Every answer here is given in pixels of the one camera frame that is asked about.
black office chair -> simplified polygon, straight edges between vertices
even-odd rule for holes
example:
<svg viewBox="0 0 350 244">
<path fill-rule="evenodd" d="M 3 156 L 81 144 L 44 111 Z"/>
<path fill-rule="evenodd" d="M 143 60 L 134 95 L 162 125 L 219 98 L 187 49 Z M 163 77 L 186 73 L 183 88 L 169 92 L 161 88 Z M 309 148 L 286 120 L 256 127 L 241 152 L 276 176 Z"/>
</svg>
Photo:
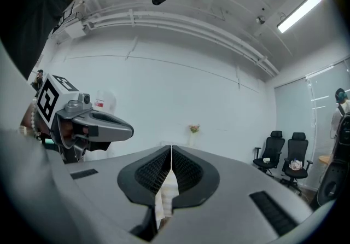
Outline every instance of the black office chair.
<svg viewBox="0 0 350 244">
<path fill-rule="evenodd" d="M 298 188 L 298 182 L 295 182 L 294 179 L 304 179 L 307 177 L 307 170 L 310 164 L 313 164 L 312 161 L 307 160 L 307 167 L 304 169 L 304 160 L 305 154 L 308 146 L 308 140 L 306 140 L 305 133 L 295 132 L 291 139 L 288 140 L 288 157 L 284 159 L 284 165 L 282 171 L 290 177 L 290 180 L 282 179 L 282 184 L 287 184 L 287 187 L 292 187 L 299 192 L 301 196 L 301 190 Z M 289 168 L 289 164 L 292 160 L 298 160 L 302 162 L 303 168 L 300 170 L 292 170 Z"/>
<path fill-rule="evenodd" d="M 282 138 L 282 131 L 272 131 L 271 137 L 266 139 L 266 147 L 265 151 L 262 154 L 261 158 L 259 157 L 259 147 L 255 147 L 256 149 L 256 159 L 253 160 L 253 163 L 259 166 L 259 170 L 261 170 L 263 173 L 267 174 L 267 171 L 270 174 L 270 177 L 274 178 L 272 175 L 270 169 L 277 168 L 278 162 L 279 162 L 279 156 L 281 155 L 281 150 L 283 148 L 285 139 Z M 264 158 L 270 158 L 270 162 L 264 163 Z"/>
</svg>

ceiling light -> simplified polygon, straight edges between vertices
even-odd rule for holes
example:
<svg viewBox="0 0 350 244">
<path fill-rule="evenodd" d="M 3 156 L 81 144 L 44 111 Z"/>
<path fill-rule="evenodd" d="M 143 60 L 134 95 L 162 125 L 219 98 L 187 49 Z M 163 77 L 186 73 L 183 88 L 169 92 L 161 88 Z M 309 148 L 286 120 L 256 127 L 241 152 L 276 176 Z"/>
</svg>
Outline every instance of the ceiling light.
<svg viewBox="0 0 350 244">
<path fill-rule="evenodd" d="M 319 2 L 321 2 L 321 0 L 306 0 L 295 11 L 287 16 L 280 24 L 277 25 L 278 29 L 281 31 L 281 33 L 284 33 L 310 10 L 312 10 Z"/>
<path fill-rule="evenodd" d="M 321 100 L 321 99 L 325 99 L 325 98 L 328 98 L 328 97 L 329 97 L 329 95 L 328 96 L 324 96 L 324 97 L 320 97 L 320 98 L 316 98 L 316 99 L 312 99 L 311 101 Z"/>
<path fill-rule="evenodd" d="M 322 73 L 324 73 L 324 72 L 326 72 L 326 71 L 328 71 L 328 70 L 331 70 L 331 69 L 333 69 L 333 68 L 334 68 L 334 66 L 330 66 L 330 67 L 328 67 L 328 68 L 326 68 L 326 69 L 324 69 L 324 70 L 321 70 L 321 71 L 319 71 L 319 72 L 316 72 L 316 73 L 314 73 L 314 74 L 306 75 L 305 77 L 306 77 L 307 79 L 310 79 L 310 78 L 312 78 L 312 77 L 315 77 L 316 75 L 320 75 L 320 74 L 322 74 Z"/>
</svg>

vase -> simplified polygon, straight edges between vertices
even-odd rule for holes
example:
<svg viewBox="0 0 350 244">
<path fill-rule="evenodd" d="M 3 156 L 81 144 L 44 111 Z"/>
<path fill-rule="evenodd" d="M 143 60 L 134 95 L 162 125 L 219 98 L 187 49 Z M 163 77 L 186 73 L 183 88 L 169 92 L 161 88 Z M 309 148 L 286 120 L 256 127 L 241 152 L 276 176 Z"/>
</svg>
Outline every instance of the vase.
<svg viewBox="0 0 350 244">
<path fill-rule="evenodd" d="M 190 135 L 189 145 L 193 147 L 196 144 L 196 133 L 192 133 Z"/>
</svg>

security camera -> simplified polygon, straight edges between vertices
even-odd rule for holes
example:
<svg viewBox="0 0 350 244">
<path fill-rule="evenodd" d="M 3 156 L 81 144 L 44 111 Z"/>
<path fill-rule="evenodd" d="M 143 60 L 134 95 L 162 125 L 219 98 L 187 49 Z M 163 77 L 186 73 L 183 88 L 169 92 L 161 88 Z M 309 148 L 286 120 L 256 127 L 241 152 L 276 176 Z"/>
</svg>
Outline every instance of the security camera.
<svg viewBox="0 0 350 244">
<path fill-rule="evenodd" d="M 265 19 L 265 17 L 262 16 L 262 15 L 259 15 L 259 16 L 256 18 L 256 23 L 257 23 L 257 24 L 262 25 L 262 24 L 265 23 L 265 21 L 266 21 L 266 19 Z"/>
</svg>

white ceiling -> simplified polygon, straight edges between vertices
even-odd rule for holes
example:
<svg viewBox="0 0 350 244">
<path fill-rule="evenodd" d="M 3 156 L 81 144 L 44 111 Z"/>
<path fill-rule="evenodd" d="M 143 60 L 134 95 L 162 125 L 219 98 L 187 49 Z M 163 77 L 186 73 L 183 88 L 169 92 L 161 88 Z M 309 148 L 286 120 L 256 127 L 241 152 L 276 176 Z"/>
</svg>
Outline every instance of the white ceiling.
<svg viewBox="0 0 350 244">
<path fill-rule="evenodd" d="M 154 6 L 151 0 L 77 0 L 74 11 L 110 15 L 133 11 L 162 11 L 184 15 L 220 27 L 242 39 L 281 70 L 342 34 L 331 0 L 323 0 L 284 34 L 277 29 L 283 14 L 290 14 L 304 0 L 168 0 Z M 255 22 L 266 17 L 264 25 Z"/>
</svg>

